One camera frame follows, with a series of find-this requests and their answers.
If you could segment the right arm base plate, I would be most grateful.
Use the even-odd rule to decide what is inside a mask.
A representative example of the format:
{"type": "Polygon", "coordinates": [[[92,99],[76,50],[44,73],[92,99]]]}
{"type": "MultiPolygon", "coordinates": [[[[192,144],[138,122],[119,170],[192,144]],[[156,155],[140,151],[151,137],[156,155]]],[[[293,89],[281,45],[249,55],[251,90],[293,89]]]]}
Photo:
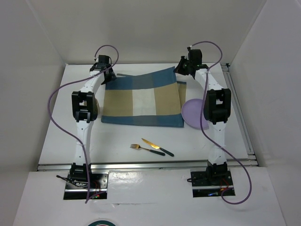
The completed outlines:
{"type": "Polygon", "coordinates": [[[209,180],[205,171],[192,171],[188,183],[192,185],[194,198],[198,197],[218,197],[224,191],[224,196],[235,196],[235,189],[231,172],[228,170],[225,176],[209,180]]]}

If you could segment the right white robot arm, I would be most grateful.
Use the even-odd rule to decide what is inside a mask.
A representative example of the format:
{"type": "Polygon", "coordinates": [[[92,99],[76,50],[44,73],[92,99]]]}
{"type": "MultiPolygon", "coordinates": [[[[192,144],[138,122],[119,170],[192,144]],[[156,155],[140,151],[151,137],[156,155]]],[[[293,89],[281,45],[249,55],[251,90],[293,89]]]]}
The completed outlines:
{"type": "Polygon", "coordinates": [[[204,178],[209,184],[215,185],[225,178],[228,171],[224,147],[226,122],[231,112],[231,91],[221,86],[209,72],[208,66],[202,64],[200,49],[188,47],[188,55],[181,57],[174,72],[191,75],[200,83],[206,94],[203,98],[202,116],[213,128],[213,138],[209,140],[214,146],[209,153],[204,178]]]}

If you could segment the blue tan checked placemat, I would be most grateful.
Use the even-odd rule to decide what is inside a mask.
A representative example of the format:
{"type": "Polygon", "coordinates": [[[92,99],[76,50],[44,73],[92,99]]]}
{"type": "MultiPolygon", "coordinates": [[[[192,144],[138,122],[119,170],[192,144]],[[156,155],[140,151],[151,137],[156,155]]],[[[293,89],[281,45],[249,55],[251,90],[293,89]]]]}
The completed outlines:
{"type": "Polygon", "coordinates": [[[174,67],[142,74],[118,74],[105,85],[101,121],[108,124],[184,127],[181,115],[186,83],[174,67]]]}

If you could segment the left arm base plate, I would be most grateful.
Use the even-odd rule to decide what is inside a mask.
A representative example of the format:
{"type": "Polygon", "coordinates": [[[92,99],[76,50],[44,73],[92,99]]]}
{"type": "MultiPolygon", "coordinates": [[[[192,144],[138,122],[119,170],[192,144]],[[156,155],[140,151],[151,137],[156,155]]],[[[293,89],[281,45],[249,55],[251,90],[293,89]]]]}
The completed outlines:
{"type": "MultiPolygon", "coordinates": [[[[108,187],[108,172],[101,172],[92,174],[91,184],[89,190],[89,197],[92,200],[107,199],[108,187]]],[[[87,182],[78,182],[71,180],[70,176],[63,178],[65,181],[64,200],[85,200],[87,197],[87,182]]]]}

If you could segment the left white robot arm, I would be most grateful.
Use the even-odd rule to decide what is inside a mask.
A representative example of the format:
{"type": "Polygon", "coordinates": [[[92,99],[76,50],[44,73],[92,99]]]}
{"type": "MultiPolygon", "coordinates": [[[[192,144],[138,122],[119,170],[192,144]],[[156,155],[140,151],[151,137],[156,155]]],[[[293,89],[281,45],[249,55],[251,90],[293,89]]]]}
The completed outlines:
{"type": "Polygon", "coordinates": [[[89,149],[92,126],[99,113],[95,94],[101,85],[115,79],[111,58],[107,55],[99,55],[90,68],[89,79],[79,91],[74,91],[71,95],[72,114],[76,121],[78,140],[69,175],[72,181],[83,188],[89,187],[93,182],[89,149]]]}

